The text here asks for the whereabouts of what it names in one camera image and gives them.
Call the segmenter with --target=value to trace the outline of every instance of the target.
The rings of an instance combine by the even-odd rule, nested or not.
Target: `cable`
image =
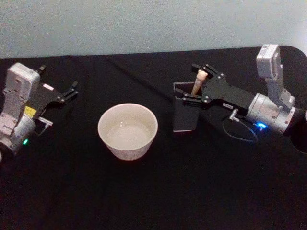
[[[228,133],[225,129],[225,126],[224,126],[224,121],[227,119],[228,117],[224,118],[223,121],[222,121],[222,126],[223,126],[223,130],[224,132],[230,136],[231,138],[234,138],[234,139],[237,139],[237,140],[241,140],[241,141],[246,141],[246,142],[251,142],[251,143],[256,143],[258,142],[258,137],[256,135],[256,133],[254,132],[254,130],[252,130],[250,127],[248,127],[246,124],[244,124],[242,121],[238,121],[238,123],[242,124],[245,128],[247,128],[251,133],[252,135],[254,136],[254,140],[250,140],[250,139],[244,139],[244,138],[239,138],[239,137],[236,137],[236,136],[233,136],[231,135],[230,133]]]

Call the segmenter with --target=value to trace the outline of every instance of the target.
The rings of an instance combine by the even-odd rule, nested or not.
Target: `table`
[[[15,62],[47,65],[41,81],[79,96],[46,118],[0,175],[1,229],[304,229],[307,155],[270,132],[257,144],[222,130],[221,108],[202,111],[190,135],[172,132],[173,82],[193,81],[191,63],[210,64],[230,84],[266,94],[258,79],[260,47],[148,54],[0,60],[0,88]],[[307,108],[307,58],[281,46],[285,88]],[[147,154],[121,161],[102,143],[97,122],[120,103],[152,110],[159,130]]]

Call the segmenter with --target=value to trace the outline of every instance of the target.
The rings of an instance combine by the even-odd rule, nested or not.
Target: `green led light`
[[[29,139],[28,139],[28,138],[27,138],[27,139],[25,139],[25,140],[24,140],[24,142],[23,142],[23,144],[24,144],[24,145],[26,145],[26,144],[28,143],[28,141],[29,141]]]

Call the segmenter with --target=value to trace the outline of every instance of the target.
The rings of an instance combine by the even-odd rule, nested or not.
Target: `pen holder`
[[[175,91],[175,88],[181,89],[186,93],[190,93],[193,89],[194,82],[174,82],[173,89],[175,94],[175,112],[173,131],[187,132],[196,129],[200,108],[187,106],[183,104],[183,99],[180,94]]]

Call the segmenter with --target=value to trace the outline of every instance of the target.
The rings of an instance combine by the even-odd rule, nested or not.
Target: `blue led light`
[[[259,127],[259,128],[266,128],[266,127],[267,127],[266,124],[264,124],[264,123],[262,123],[262,122],[258,122],[256,125],[257,125],[257,127]]]

